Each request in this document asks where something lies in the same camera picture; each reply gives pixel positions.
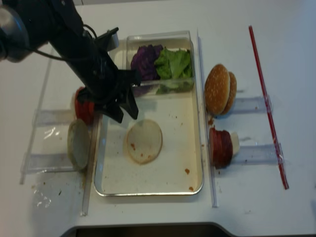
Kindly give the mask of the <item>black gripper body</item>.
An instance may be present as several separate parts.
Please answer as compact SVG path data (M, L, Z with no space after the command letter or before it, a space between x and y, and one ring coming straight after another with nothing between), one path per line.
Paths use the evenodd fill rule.
M101 70L79 69L78 77L84 84L78 94L78 101L103 106L119 105L119 95L124 91L133 92L132 87L141 83L141 75L137 70L120 70L108 66Z

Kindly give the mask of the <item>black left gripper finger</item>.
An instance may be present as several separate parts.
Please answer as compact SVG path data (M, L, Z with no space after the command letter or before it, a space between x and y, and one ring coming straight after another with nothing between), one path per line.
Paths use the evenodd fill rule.
M103 106L99 104L94 105L94 111L103 115L106 115L107 117L113 119L114 121L118 123L122 123L123 119L123 111L117 104L109 105L109 106Z

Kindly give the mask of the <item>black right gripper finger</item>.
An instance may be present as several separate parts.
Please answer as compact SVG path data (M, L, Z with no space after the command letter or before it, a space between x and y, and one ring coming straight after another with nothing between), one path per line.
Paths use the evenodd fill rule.
M122 107L134 120L138 118L138 107L132 91L124 91L119 95L119 106Z

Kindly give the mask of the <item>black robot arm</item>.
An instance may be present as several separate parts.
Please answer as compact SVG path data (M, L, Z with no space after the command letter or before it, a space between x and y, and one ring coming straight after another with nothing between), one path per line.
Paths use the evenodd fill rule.
M138 117L132 86L139 86L136 70L120 70L110 58L114 28L96 36L84 24L71 0L4 0L0 6L0 58L13 63L49 43L55 60L66 62L84 84L79 103L91 102L94 110L116 122L123 114Z

